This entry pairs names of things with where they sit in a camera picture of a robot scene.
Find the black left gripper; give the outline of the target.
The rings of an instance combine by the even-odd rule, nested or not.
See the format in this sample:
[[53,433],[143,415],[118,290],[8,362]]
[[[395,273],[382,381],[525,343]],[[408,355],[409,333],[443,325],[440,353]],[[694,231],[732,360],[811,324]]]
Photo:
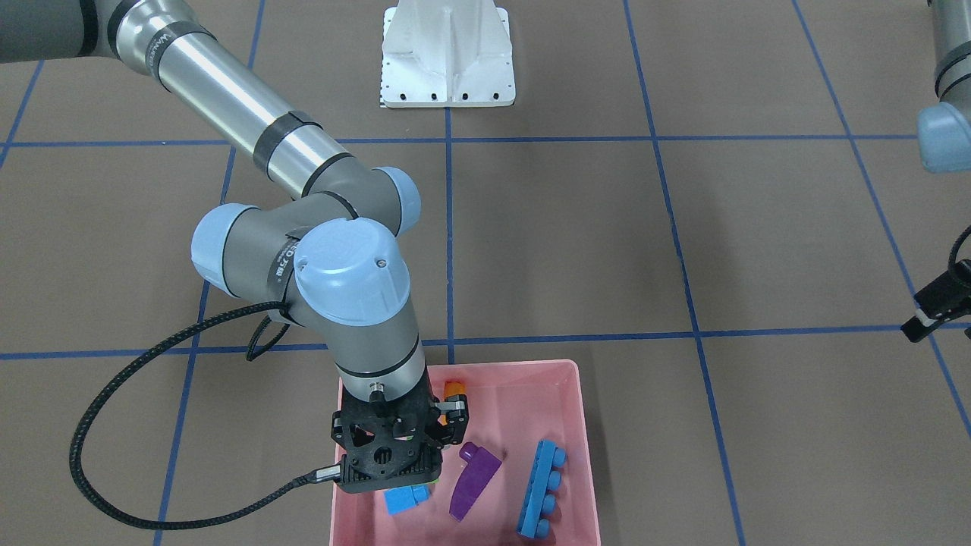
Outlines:
[[953,271],[944,271],[916,293],[916,311],[901,325],[901,332],[911,343],[925,340],[944,322],[969,315],[970,260],[961,259]]

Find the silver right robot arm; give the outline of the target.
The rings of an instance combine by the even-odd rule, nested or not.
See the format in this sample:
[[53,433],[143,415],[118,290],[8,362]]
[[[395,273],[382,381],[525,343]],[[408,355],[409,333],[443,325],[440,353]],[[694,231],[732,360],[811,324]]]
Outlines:
[[461,442],[462,397],[437,400],[398,245],[422,200],[402,170],[369,168],[228,51],[184,1],[4,1],[2,62],[110,58],[150,77],[249,156],[288,201],[216,207],[191,259],[213,287],[325,339],[342,381],[316,481],[369,493],[435,481]]

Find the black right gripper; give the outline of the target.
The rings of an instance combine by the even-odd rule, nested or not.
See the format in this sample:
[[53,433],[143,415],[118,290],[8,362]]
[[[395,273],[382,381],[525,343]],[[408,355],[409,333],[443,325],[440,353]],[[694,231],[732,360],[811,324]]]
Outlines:
[[[348,494],[372,493],[439,479],[443,452],[464,442],[470,422],[467,395],[443,401],[416,387],[397,400],[358,400],[342,388],[331,438],[343,450],[334,482]],[[415,432],[413,441],[396,441]]]

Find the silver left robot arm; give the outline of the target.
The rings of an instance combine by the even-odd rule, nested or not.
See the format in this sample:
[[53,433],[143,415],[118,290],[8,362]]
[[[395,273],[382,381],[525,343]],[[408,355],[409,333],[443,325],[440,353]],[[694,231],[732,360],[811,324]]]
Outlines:
[[[932,10],[936,66],[936,105],[918,114],[922,165],[930,173],[957,173],[970,168],[970,3],[929,1]],[[916,293],[916,313],[901,331],[918,343],[941,325],[969,315],[969,260],[960,259],[969,229],[951,246],[944,272]]]

